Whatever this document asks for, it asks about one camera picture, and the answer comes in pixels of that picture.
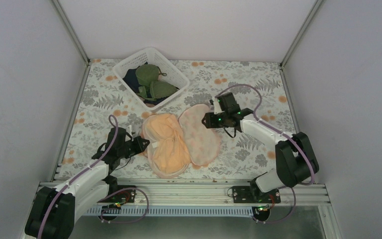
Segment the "peach floral mesh laundry bag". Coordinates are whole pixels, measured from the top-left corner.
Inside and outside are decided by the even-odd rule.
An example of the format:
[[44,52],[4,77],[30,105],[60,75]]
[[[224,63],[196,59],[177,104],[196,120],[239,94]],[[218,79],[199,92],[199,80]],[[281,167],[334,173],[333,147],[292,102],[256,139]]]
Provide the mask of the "peach floral mesh laundry bag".
[[[209,112],[209,106],[197,104],[186,109],[179,117],[179,124],[184,133],[184,141],[191,157],[189,165],[202,167],[212,163],[220,153],[220,136],[212,129],[206,128],[201,120],[205,113]],[[162,177],[156,172],[154,165],[149,161],[150,167],[160,178],[174,178],[182,174]]]

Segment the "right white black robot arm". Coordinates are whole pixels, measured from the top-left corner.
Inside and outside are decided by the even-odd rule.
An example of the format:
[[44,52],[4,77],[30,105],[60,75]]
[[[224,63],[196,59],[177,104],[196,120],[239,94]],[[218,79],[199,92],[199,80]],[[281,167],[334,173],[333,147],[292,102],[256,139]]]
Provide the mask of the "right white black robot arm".
[[206,128],[233,128],[273,149],[276,166],[250,181],[250,198],[263,202],[269,192],[297,184],[312,184],[319,165],[309,137],[299,132],[291,134],[274,127],[256,116],[256,111],[241,108],[232,93],[213,97],[214,110],[204,115],[201,122]]

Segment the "peach orange bra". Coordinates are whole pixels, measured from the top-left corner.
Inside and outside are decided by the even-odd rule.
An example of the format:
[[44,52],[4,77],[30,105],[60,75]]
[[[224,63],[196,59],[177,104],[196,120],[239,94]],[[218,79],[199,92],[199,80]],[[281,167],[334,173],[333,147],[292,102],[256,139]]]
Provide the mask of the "peach orange bra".
[[142,134],[150,141],[147,156],[162,177],[177,175],[191,163],[184,133],[174,114],[152,115],[142,126]]

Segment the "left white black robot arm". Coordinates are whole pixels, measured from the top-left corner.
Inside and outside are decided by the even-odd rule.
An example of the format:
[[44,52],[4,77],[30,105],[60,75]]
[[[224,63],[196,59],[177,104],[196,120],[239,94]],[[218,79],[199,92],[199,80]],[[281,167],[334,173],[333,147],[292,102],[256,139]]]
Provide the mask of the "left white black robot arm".
[[96,203],[110,203],[108,210],[133,203],[139,189],[119,185],[111,173],[122,159],[144,152],[149,145],[149,140],[132,137],[124,128],[112,128],[84,169],[53,188],[38,190],[24,232],[37,239],[67,239],[77,220]]

